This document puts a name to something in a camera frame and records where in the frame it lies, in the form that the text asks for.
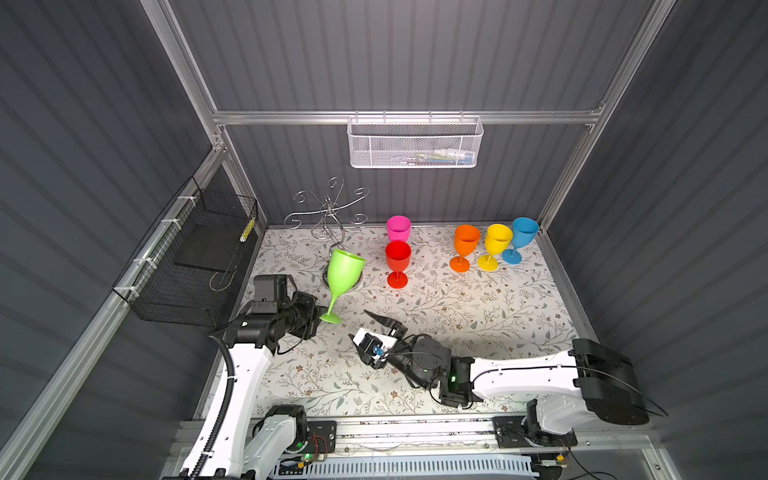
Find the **green wine glass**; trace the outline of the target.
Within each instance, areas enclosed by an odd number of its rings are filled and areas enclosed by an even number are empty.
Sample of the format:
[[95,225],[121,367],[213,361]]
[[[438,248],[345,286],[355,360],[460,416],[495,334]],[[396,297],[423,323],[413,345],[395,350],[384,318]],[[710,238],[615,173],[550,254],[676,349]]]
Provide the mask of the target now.
[[339,298],[353,288],[365,267],[366,260],[345,250],[333,251],[328,267],[328,285],[332,294],[327,311],[320,316],[322,321],[341,324],[342,319],[333,312]]

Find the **red wine glass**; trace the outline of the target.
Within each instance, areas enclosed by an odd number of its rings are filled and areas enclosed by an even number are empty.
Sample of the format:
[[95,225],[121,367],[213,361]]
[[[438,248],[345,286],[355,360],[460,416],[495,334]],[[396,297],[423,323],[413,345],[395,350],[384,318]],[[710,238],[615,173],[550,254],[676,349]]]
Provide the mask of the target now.
[[412,250],[404,241],[392,241],[386,249],[386,261],[392,272],[387,278],[388,285],[393,289],[402,289],[408,283],[405,270],[410,265]]

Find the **pink wine glass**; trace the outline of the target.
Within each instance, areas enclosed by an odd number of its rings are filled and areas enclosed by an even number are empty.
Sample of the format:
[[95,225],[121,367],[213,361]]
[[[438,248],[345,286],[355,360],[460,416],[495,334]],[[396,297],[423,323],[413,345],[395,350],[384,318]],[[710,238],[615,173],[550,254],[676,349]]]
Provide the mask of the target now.
[[391,242],[407,242],[410,238],[412,222],[406,216],[396,215],[388,219],[386,227]]

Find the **orange wine glass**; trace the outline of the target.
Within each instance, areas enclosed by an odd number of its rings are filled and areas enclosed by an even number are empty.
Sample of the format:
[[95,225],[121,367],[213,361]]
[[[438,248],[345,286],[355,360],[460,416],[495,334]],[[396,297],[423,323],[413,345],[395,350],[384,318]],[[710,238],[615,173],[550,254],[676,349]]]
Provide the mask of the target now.
[[456,228],[454,248],[457,255],[449,263],[452,270],[464,273],[470,269],[470,262],[467,257],[475,251],[480,238],[480,230],[473,225],[460,225]]

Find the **yellow wine glass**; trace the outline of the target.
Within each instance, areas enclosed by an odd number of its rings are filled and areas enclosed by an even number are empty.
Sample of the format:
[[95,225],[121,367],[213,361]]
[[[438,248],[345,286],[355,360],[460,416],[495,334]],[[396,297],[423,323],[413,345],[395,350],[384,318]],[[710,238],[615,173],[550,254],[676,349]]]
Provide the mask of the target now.
[[498,269],[497,255],[501,254],[509,245],[514,234],[511,228],[504,224],[492,224],[485,235],[485,249],[487,254],[478,259],[478,267],[487,272]]

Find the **blue wine glass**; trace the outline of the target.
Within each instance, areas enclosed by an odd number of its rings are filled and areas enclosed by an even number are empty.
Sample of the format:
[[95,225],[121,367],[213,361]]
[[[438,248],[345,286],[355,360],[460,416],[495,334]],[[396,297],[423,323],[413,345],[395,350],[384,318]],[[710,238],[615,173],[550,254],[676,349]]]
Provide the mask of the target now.
[[512,223],[513,238],[510,247],[502,253],[502,259],[512,265],[520,264],[520,249],[530,244],[540,229],[539,224],[528,217],[518,217]]

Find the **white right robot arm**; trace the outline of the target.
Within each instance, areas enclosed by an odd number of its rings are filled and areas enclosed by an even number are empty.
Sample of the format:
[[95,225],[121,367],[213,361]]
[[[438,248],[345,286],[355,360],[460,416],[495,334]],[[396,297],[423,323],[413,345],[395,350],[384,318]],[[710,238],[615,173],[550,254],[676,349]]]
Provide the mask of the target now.
[[517,432],[534,445],[571,446],[575,428],[596,419],[637,426],[668,414],[640,390],[628,357],[590,339],[577,338],[569,349],[544,356],[493,360],[457,356],[430,335],[409,334],[393,318],[371,317],[384,333],[360,328],[350,337],[365,365],[392,367],[411,387],[456,409],[530,394]]

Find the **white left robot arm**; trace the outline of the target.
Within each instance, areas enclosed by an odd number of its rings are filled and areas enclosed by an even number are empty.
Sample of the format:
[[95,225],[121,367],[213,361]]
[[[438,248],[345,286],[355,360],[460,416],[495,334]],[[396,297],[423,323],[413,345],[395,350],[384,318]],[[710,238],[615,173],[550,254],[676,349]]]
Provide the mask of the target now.
[[174,479],[266,479],[280,457],[306,440],[301,407],[280,407],[247,440],[258,387],[287,334],[310,338],[320,321],[317,298],[295,292],[289,300],[251,300],[222,334],[215,334],[225,368],[192,450]]

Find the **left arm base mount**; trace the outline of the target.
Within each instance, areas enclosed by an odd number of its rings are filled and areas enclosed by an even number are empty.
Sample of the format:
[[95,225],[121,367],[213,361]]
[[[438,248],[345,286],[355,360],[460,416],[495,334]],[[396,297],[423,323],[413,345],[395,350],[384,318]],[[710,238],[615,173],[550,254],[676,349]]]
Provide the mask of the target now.
[[249,460],[327,456],[335,451],[338,423],[309,420],[301,405],[276,405],[252,428],[246,446]]

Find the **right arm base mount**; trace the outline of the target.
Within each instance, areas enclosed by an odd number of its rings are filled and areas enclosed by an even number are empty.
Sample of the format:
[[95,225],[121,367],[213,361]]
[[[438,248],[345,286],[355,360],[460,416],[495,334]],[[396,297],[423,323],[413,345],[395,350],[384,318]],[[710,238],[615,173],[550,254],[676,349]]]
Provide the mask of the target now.
[[496,442],[500,448],[574,447],[578,439],[573,430],[566,434],[545,432],[537,423],[528,423],[526,416],[501,415],[491,419]]

